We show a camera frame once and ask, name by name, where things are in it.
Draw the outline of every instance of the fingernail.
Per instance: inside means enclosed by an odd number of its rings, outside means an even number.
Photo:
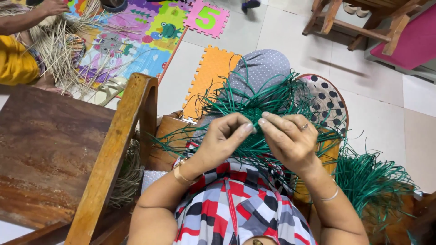
[[[252,123],[246,123],[244,125],[244,130],[247,131],[247,132],[253,131],[253,124]]]

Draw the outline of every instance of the hand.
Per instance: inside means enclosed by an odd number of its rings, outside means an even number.
[[[207,172],[223,163],[253,131],[252,122],[241,113],[235,112],[215,119],[197,152],[191,157],[192,163]]]
[[[59,15],[63,12],[71,13],[70,7],[62,0],[44,0],[37,10],[43,11],[46,17]]]
[[[259,125],[274,157],[298,176],[320,164],[314,152],[318,131],[303,115],[264,112]]]

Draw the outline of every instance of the silver bangle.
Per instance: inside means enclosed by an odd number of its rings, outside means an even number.
[[[337,196],[337,194],[339,193],[339,186],[337,185],[336,181],[334,181],[334,183],[336,184],[336,193],[332,197],[330,197],[328,199],[320,198],[321,201],[330,201],[330,200],[332,200],[333,198],[335,198]]]

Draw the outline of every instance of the child's foot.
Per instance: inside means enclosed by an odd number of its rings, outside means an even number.
[[[260,6],[259,0],[250,0],[242,4],[242,11],[246,14],[248,9],[257,8]]]

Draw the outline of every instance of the ring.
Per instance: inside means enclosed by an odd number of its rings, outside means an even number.
[[[309,126],[309,124],[304,124],[301,128],[300,128],[300,131],[303,131],[303,130],[305,130],[307,127]]]

